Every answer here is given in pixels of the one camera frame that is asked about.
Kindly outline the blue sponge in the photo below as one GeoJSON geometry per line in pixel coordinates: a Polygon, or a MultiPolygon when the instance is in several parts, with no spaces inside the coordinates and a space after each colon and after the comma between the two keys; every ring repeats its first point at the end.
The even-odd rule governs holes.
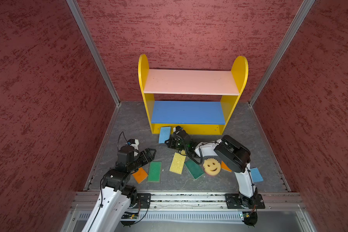
{"type": "Polygon", "coordinates": [[[252,177],[254,183],[259,183],[259,182],[264,181],[258,168],[251,168],[250,174],[251,174],[251,177],[252,177]]]}
{"type": "Polygon", "coordinates": [[[164,144],[171,136],[171,127],[161,127],[159,132],[159,144],[164,144]]]}

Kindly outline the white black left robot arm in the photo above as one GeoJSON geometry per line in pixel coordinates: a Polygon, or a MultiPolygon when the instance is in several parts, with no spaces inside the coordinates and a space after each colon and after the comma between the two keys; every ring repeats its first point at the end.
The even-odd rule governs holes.
{"type": "Polygon", "coordinates": [[[152,162],[156,152],[153,148],[140,152],[132,145],[118,150],[116,166],[100,181],[100,195],[84,232],[113,232],[116,229],[123,214],[138,202],[136,187],[128,185],[131,175],[152,162]]]}

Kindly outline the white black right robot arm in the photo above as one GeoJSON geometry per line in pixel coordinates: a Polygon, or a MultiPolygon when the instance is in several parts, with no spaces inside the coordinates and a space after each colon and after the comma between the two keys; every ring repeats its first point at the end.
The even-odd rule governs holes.
{"type": "Polygon", "coordinates": [[[251,152],[229,135],[211,142],[195,142],[181,127],[164,142],[168,148],[184,152],[197,166],[207,169],[209,175],[217,174],[224,163],[236,176],[238,203],[245,208],[256,204],[258,195],[250,169],[251,152]]]}

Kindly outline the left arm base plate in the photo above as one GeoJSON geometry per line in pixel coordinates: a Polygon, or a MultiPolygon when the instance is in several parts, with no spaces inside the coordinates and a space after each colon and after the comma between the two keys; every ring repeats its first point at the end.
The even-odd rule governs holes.
{"type": "Polygon", "coordinates": [[[128,209],[148,209],[151,202],[151,193],[137,193],[131,197],[128,209]]]}

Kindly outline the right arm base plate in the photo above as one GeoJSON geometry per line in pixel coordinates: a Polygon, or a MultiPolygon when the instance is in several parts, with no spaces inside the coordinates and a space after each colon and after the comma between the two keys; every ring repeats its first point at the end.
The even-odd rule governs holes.
{"type": "Polygon", "coordinates": [[[228,209],[265,209],[264,200],[261,194],[245,197],[242,194],[225,194],[228,209]]]}

